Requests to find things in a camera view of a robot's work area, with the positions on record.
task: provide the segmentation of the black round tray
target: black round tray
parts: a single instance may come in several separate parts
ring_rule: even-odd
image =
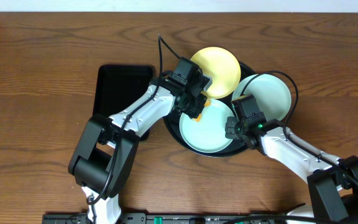
[[[247,78],[248,76],[255,74],[253,69],[248,67],[246,64],[244,64],[242,62],[239,62],[239,63],[240,63],[240,67],[241,67],[240,82],[241,82],[241,80]],[[218,100],[220,100],[224,104],[228,105],[228,107],[234,113],[234,110],[233,110],[232,105],[231,105],[232,94],[233,93],[231,93],[228,96],[225,96],[224,98],[218,99]],[[236,155],[236,154],[238,154],[240,152],[244,152],[248,148],[247,144],[244,141],[242,141],[242,140],[233,140],[230,143],[230,145],[228,145],[226,148],[220,150],[219,152],[212,152],[212,153],[199,152],[199,151],[193,149],[192,147],[190,147],[189,145],[187,145],[185,140],[183,140],[183,138],[181,137],[180,130],[179,130],[180,115],[181,115],[181,113],[172,111],[169,115],[167,115],[167,116],[165,116],[163,118],[164,123],[165,123],[168,131],[171,133],[171,135],[173,136],[173,138],[177,142],[179,142],[182,146],[188,148],[189,150],[191,150],[191,151],[193,151],[193,152],[195,152],[197,154],[200,154],[200,155],[203,155],[203,156],[210,156],[210,157],[227,157],[227,156],[234,156],[234,155]]]

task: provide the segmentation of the wooden surface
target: wooden surface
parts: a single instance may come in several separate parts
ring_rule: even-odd
[[[67,166],[98,68],[158,68],[158,33],[186,57],[220,46],[256,71],[287,72],[300,89],[292,130],[331,154],[358,156],[358,14],[0,13],[0,223],[87,210]],[[177,60],[163,53],[173,69]],[[154,213],[247,213],[310,199],[300,178],[259,152],[198,156],[159,121],[120,201]]]

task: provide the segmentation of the yellow plate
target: yellow plate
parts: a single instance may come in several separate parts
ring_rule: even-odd
[[[240,82],[241,69],[235,56],[220,47],[207,47],[190,59],[197,63],[203,73],[212,78],[212,85],[205,95],[219,99],[232,93]]]

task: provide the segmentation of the wood grain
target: wood grain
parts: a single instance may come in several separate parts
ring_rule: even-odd
[[[91,116],[98,68],[158,67],[157,34],[180,54],[220,46],[300,89],[290,127],[358,156],[358,14],[0,13],[0,223],[86,210],[67,166]],[[164,49],[164,69],[177,60]],[[162,121],[139,146],[121,205],[159,213],[284,211],[307,185],[257,151],[229,158],[181,147]]]

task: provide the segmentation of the white wall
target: white wall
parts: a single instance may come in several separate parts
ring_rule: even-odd
[[[0,11],[358,12],[358,0],[0,0]]]

